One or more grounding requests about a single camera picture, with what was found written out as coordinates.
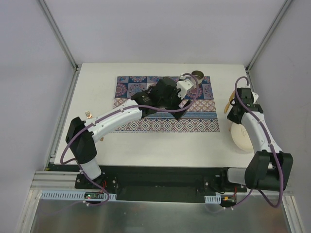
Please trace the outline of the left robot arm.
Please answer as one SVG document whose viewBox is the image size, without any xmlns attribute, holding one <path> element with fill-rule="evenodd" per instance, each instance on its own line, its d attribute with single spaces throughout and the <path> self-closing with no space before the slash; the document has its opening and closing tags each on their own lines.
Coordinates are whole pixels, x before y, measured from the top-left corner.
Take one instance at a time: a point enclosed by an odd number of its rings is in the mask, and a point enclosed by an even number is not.
<svg viewBox="0 0 311 233">
<path fill-rule="evenodd" d="M 191 105 L 191 100 L 180 107 L 182 100 L 193 88 L 189 79 L 174 81 L 169 77 L 160 79 L 147 90 L 135 93 L 129 100 L 99 117 L 81 120 L 74 118 L 69 126 L 65 141 L 81 170 L 87 175 L 86 183 L 93 189 L 103 183 L 101 169 L 95 159 L 95 144 L 116 128 L 143 119 L 158 111 L 169 112 L 179 120 Z"/>
</svg>

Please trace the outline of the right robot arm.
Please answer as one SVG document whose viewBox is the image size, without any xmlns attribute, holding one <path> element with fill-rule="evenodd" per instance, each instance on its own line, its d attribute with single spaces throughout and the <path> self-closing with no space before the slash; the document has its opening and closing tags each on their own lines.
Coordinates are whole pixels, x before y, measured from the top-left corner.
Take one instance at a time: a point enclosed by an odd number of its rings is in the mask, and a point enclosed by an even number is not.
<svg viewBox="0 0 311 233">
<path fill-rule="evenodd" d="M 250 150 L 254 156 L 247 168 L 228 168 L 227 175 L 219 179 L 219 187 L 228 192 L 238 183 L 249 189 L 285 190 L 294 159 L 274 141 L 251 89 L 237 88 L 237 93 L 227 116 L 232 122 L 231 136 L 240 149 Z"/>
</svg>

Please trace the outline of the metal cup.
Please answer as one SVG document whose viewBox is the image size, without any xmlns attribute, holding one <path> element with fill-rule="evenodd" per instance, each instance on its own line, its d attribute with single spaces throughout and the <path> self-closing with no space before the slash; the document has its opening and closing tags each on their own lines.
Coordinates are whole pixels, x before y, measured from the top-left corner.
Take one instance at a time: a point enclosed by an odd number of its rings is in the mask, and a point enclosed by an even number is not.
<svg viewBox="0 0 311 233">
<path fill-rule="evenodd" d="M 199 70 L 195 70 L 191 73 L 198 81 L 198 85 L 201 85 L 202 81 L 204 80 L 204 74 L 203 72 Z"/>
</svg>

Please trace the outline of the cream plate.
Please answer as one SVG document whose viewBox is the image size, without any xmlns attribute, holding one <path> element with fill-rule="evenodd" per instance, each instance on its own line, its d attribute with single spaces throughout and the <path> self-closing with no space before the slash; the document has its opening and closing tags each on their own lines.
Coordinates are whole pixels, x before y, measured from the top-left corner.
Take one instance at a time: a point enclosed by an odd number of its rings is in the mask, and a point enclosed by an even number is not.
<svg viewBox="0 0 311 233">
<path fill-rule="evenodd" d="M 245 152 L 253 152 L 253 146 L 246 128 L 241 124 L 232 123 L 231 137 L 238 148 Z"/>
</svg>

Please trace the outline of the patterned cloth placemat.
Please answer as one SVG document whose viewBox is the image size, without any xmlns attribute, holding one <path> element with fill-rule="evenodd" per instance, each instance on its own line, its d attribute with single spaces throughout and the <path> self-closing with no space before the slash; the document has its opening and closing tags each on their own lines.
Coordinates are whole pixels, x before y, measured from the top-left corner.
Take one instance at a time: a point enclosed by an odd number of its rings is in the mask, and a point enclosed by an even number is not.
<svg viewBox="0 0 311 233">
<path fill-rule="evenodd" d="M 118 76 L 114 107 L 125 103 L 132 95 L 154 86 L 161 76 Z M 219 132 L 219 122 L 210 77 L 199 84 L 198 98 L 186 113 L 176 120 L 172 114 L 157 112 L 127 123 L 115 130 L 118 133 L 204 133 Z"/>
</svg>

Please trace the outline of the gold knife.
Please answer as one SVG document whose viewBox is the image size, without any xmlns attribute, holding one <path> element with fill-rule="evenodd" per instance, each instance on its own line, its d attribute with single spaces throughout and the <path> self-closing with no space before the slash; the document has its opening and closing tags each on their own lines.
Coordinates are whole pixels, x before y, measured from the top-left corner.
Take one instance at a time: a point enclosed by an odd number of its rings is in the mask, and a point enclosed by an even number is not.
<svg viewBox="0 0 311 233">
<path fill-rule="evenodd" d="M 228 103 L 226 104 L 225 108 L 224 108 L 224 113 L 226 114 L 229 107 L 233 105 L 233 101 L 235 99 L 235 91 L 232 92 L 231 96 L 228 99 Z"/>
</svg>

